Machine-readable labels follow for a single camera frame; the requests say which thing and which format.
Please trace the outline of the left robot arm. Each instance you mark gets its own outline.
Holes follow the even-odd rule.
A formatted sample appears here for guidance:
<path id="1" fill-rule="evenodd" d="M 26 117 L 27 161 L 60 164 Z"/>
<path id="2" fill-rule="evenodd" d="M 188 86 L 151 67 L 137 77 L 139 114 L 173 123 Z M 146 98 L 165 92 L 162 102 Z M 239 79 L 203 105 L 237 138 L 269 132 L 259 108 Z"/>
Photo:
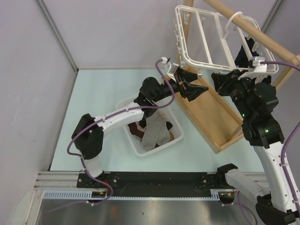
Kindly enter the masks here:
<path id="1" fill-rule="evenodd" d="M 147 77 L 139 89 L 137 98 L 119 111 L 99 117 L 85 114 L 79 120 L 71 136 L 71 144 L 79 150 L 77 156 L 88 174 L 87 182 L 93 187 L 101 186 L 104 181 L 98 156 L 107 134 L 114 129 L 152 116 L 161 108 L 157 102 L 167 97 L 174 98 L 176 93 L 188 101 L 193 101 L 209 89 L 206 86 L 192 84 L 197 80 L 197 74 L 180 67 L 175 70 L 174 78 L 167 79 L 165 76 L 162 78 L 164 82 L 159 83 L 156 78 Z"/>

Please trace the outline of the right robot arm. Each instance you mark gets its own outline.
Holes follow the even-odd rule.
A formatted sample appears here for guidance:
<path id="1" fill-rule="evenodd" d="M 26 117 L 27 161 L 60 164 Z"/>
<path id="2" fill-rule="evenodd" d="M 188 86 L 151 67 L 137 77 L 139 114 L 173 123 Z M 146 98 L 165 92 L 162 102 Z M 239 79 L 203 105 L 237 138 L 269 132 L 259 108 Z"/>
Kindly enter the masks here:
<path id="1" fill-rule="evenodd" d="M 278 105 L 276 88 L 271 77 L 261 82 L 242 77 L 243 72 L 233 70 L 226 75 L 212 73 L 215 91 L 232 99 L 243 118 L 244 138 L 254 148 L 264 169 L 269 189 L 258 185 L 235 165 L 218 168 L 216 182 L 221 188 L 233 186 L 255 204 L 259 218 L 266 225 L 289 225 L 300 216 L 299 191 L 289 171 L 284 152 L 284 135 L 280 124 L 272 116 Z"/>

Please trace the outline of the white clip hanger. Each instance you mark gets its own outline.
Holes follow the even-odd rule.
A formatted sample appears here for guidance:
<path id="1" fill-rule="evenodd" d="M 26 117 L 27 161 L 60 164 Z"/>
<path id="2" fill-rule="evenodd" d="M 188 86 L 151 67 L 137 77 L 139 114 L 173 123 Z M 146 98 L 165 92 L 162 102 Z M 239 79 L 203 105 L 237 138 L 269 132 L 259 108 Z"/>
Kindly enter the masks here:
<path id="1" fill-rule="evenodd" d="M 248 67 L 237 67 L 234 63 L 241 46 L 248 60 L 254 57 L 245 38 L 255 41 L 252 51 L 257 51 L 258 57 L 274 61 L 270 50 L 233 23 L 233 19 L 238 16 L 259 28 L 255 19 L 244 16 L 242 12 L 237 12 L 227 19 L 217 12 L 178 5 L 175 8 L 174 32 L 181 64 L 222 72 L 247 70 Z"/>

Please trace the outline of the grey socks pair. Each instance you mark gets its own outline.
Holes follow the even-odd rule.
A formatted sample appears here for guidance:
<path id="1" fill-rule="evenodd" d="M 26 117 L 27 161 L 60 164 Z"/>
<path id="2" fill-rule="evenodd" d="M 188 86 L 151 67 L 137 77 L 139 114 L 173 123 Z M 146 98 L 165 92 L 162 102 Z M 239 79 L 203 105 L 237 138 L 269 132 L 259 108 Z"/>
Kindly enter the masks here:
<path id="1" fill-rule="evenodd" d="M 171 139 L 167 129 L 167 120 L 158 112 L 146 119 L 146 128 L 142 138 L 142 146 L 146 150 L 152 150 L 156 145 L 162 146 Z"/>

